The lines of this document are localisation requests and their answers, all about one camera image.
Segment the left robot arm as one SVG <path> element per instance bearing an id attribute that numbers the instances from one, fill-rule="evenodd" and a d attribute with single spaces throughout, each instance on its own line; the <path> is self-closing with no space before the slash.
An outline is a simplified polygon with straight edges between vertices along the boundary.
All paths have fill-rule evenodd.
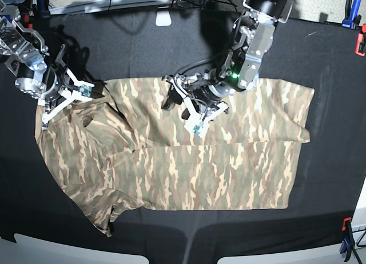
<path id="1" fill-rule="evenodd" d="M 184 104 L 184 128 L 203 137 L 211 121 L 229 112 L 225 97 L 255 88 L 276 26 L 289 18 L 282 16 L 283 10 L 294 1 L 298 0 L 243 0 L 244 8 L 222 52 L 163 77 L 170 86 L 161 108 Z"/>

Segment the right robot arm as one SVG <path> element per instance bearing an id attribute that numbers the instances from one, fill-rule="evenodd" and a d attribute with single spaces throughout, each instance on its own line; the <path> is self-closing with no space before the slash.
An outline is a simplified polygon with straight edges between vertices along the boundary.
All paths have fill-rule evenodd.
<path id="1" fill-rule="evenodd" d="M 13 19 L 1 17 L 1 63 L 15 76 L 15 87 L 43 107 L 43 131 L 69 104 L 102 97 L 95 84 L 72 72 L 70 46 L 63 37 L 59 40 L 58 47 L 49 47 L 20 14 Z"/>

